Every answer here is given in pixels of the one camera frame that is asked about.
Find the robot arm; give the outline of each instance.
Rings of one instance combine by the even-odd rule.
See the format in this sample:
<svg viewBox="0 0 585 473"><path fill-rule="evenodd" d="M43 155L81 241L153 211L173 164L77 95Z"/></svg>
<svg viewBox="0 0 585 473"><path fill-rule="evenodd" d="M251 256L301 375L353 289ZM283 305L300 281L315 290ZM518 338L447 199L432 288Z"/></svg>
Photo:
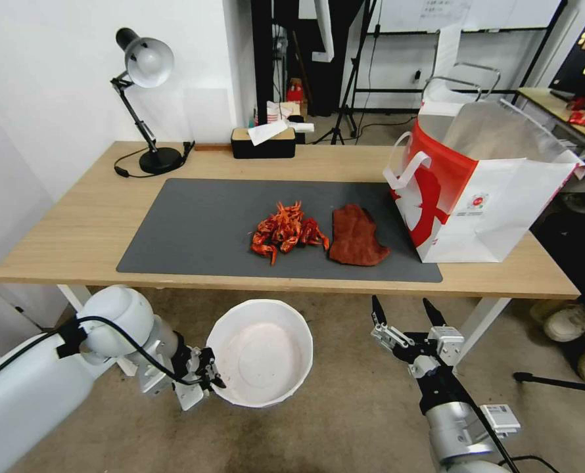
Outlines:
<svg viewBox="0 0 585 473"><path fill-rule="evenodd" d="M183 410L212 384L225 387L210 348L186 346L137 291L102 289L57 332L0 358L0 472L71 414L120 356L137 365L144 394L154 397L174 384Z"/></svg>
<svg viewBox="0 0 585 473"><path fill-rule="evenodd" d="M373 296L371 335L396 358L405 361L417 381L422 393L419 407L431 427L429 439L438 471L507 472L493 463L477 460L496 446L512 471L518 473L500 442L520 430L518 420L508 405L475 405L452 370L463 347L463 336L446 325L442 314L427 299L424 306L433 324L428 334L402 333L387 326L382 306Z"/></svg>

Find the black box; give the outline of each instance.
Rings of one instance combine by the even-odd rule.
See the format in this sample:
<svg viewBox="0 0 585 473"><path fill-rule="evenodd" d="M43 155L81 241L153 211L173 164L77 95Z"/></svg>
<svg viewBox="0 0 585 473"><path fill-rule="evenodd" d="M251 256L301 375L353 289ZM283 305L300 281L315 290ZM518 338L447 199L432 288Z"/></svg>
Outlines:
<svg viewBox="0 0 585 473"><path fill-rule="evenodd" d="M236 159L292 158L294 156L294 129L287 128L271 139L253 146L247 128L235 128L231 133L231 149Z"/></svg>

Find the lamp arm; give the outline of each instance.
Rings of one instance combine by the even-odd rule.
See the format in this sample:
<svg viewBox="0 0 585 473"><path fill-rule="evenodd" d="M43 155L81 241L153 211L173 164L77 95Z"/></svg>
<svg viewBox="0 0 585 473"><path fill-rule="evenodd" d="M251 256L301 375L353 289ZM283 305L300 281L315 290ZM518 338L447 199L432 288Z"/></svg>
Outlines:
<svg viewBox="0 0 585 473"><path fill-rule="evenodd" d="M130 104L130 102L126 98L126 93L124 91L128 87L133 85L133 83L131 81L125 80L124 79L125 75L126 75L126 72L122 72L116 78L111 79L110 83L113 85L113 88L115 88L115 91L120 95L120 98L121 98L122 102L124 102L124 106L126 106L126 109L130 113L130 116L133 117L133 120L135 120L135 126L137 127L137 129L141 133L141 136L143 136L144 140L146 140L146 143L148 143L148 148L149 148L150 152L157 153L156 137L154 136L154 134L152 133L150 128L148 128L148 125L146 125L146 123L143 120L139 119L139 117L135 113L135 110L133 109L132 105Z"/></svg>

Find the white bowl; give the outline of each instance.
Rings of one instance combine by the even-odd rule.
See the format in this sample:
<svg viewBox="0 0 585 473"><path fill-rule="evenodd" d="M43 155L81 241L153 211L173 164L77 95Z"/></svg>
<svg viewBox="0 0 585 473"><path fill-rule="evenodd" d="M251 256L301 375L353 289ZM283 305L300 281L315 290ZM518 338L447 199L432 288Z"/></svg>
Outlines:
<svg viewBox="0 0 585 473"><path fill-rule="evenodd" d="M282 402L301 386L312 367L312 335L304 318L288 304L253 299L220 317L207 346L227 385L214 386L236 405L266 407Z"/></svg>

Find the brown towel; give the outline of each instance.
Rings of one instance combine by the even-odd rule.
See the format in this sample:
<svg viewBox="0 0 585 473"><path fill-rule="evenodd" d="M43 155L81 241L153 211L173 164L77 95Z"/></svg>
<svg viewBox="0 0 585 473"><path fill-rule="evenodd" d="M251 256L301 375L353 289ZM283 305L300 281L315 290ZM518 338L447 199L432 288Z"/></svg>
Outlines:
<svg viewBox="0 0 585 473"><path fill-rule="evenodd" d="M375 237L376 224L366 210L354 204L332 213L334 242L330 259L343 264L374 266L389 255Z"/></svg>

